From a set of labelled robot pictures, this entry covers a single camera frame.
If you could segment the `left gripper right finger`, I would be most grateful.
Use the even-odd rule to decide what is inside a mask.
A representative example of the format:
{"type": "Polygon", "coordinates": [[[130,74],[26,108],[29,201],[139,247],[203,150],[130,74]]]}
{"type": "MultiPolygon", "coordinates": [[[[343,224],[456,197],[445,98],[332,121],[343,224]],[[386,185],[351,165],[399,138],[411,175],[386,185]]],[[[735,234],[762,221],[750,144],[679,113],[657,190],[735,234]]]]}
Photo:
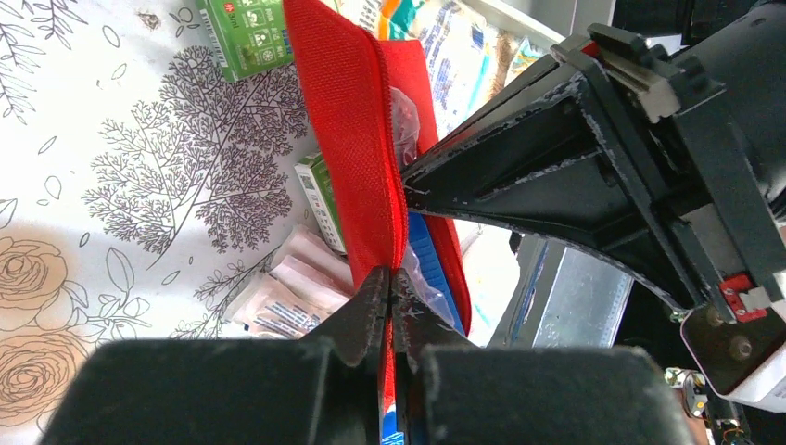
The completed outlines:
{"type": "Polygon", "coordinates": [[[636,348],[479,348],[411,278],[391,280],[398,424],[409,444],[691,444],[676,393],[636,348]]]}

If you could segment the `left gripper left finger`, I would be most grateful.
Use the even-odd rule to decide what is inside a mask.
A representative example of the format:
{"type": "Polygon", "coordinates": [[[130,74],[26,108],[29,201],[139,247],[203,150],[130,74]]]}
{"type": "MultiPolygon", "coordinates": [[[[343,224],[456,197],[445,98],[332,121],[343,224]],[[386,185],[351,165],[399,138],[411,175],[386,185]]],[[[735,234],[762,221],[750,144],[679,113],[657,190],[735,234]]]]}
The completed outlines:
{"type": "Polygon", "coordinates": [[[44,444],[377,444],[390,271],[298,340],[110,342],[82,366],[44,444]]]}

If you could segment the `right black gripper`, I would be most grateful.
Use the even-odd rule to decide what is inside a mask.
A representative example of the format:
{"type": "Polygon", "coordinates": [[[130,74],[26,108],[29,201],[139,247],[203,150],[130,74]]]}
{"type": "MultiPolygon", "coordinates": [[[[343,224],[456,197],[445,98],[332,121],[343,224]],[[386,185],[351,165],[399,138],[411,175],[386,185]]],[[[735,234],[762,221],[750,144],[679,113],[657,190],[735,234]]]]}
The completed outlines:
{"type": "Polygon", "coordinates": [[[668,306],[752,324],[785,303],[785,5],[668,54],[595,23],[411,166],[421,213],[540,235],[668,306]]]}

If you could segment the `red first aid pouch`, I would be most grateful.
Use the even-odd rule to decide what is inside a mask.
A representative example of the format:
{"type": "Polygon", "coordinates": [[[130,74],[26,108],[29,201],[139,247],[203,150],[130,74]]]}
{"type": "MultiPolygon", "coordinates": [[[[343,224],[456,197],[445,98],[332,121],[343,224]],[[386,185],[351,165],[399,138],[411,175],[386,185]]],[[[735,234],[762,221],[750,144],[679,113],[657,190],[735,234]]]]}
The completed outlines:
{"type": "Polygon", "coordinates": [[[458,300],[454,329],[426,303],[404,266],[409,212],[394,148],[394,91],[415,105],[422,156],[437,142],[437,129],[422,46],[380,41],[319,1],[286,1],[285,22],[302,93],[327,164],[353,280],[375,269],[390,273],[387,316],[386,395],[396,398],[399,426],[425,420],[418,349],[410,346],[409,321],[449,338],[464,339],[472,320],[470,296],[453,222],[428,216],[450,293],[458,300]]]}

